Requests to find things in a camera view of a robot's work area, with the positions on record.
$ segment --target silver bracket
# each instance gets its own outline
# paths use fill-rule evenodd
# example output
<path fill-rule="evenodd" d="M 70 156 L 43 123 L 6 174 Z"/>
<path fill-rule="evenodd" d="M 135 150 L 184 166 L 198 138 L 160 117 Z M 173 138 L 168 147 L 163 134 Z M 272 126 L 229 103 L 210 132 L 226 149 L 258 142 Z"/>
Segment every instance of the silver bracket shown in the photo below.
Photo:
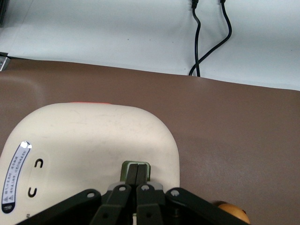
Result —
<path fill-rule="evenodd" d="M 5 56 L 0 56 L 0 71 L 3 71 L 8 67 L 10 58 L 5 57 Z"/>

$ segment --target sticker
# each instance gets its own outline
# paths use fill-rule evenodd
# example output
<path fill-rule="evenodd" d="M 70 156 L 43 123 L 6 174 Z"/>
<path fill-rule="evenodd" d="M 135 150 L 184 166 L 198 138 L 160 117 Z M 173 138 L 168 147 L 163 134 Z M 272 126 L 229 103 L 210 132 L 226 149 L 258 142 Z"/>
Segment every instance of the sticker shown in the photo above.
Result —
<path fill-rule="evenodd" d="M 22 165 L 32 148 L 29 142 L 22 142 L 12 158 L 2 192 L 2 211 L 10 213 L 15 208 L 15 191 Z"/>

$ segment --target white wall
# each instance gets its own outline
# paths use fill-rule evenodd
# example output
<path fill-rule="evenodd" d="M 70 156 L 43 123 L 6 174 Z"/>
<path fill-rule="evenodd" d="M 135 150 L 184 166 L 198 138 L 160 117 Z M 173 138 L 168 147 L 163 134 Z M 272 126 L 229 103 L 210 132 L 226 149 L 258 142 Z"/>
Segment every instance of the white wall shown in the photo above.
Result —
<path fill-rule="evenodd" d="M 231 39 L 200 65 L 202 77 L 300 90 L 300 1 L 227 0 Z M 218 0 L 201 0 L 199 51 L 227 35 Z M 187 75 L 196 22 L 190 0 L 10 0 L 0 52 Z"/>

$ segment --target screw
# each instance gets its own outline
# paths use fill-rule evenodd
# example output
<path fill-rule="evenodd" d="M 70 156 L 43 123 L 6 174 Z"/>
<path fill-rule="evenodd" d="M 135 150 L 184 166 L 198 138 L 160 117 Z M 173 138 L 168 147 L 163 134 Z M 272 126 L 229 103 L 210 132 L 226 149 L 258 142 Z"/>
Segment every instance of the screw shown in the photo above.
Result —
<path fill-rule="evenodd" d="M 95 193 L 91 192 L 91 193 L 88 193 L 86 196 L 87 196 L 88 198 L 92 198 L 92 197 L 95 196 Z"/>
<path fill-rule="evenodd" d="M 179 195 L 179 192 L 177 190 L 173 190 L 173 191 L 171 191 L 171 195 L 173 195 L 174 197 L 177 197 Z"/>
<path fill-rule="evenodd" d="M 125 191 L 126 187 L 119 187 L 119 191 Z"/>
<path fill-rule="evenodd" d="M 141 187 L 141 189 L 142 189 L 143 191 L 147 191 L 147 190 L 149 190 L 149 186 L 148 186 L 148 185 L 143 185 L 143 186 Z"/>

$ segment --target green part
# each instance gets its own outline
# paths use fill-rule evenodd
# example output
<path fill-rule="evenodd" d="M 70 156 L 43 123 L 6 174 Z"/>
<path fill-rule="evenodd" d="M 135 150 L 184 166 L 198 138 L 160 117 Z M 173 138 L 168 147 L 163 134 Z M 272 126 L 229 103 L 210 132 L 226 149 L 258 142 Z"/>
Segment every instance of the green part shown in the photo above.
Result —
<path fill-rule="evenodd" d="M 138 165 L 147 165 L 147 181 L 150 181 L 150 172 L 151 172 L 151 166 L 147 162 L 136 162 L 136 161 L 125 161 L 122 163 L 122 169 L 121 169 L 121 178 L 120 181 L 126 181 L 127 173 L 129 170 L 129 166 L 131 164 L 138 164 Z"/>

